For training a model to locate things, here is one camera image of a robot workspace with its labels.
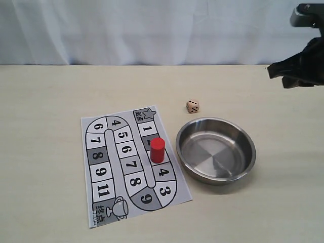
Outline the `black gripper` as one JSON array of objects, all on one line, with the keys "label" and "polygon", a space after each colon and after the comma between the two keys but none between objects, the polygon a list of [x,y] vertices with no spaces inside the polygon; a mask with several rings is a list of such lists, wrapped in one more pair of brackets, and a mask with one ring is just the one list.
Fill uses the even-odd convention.
[{"label": "black gripper", "polygon": [[284,89],[323,86],[323,36],[311,39],[301,54],[267,67],[269,78],[282,76]]}]

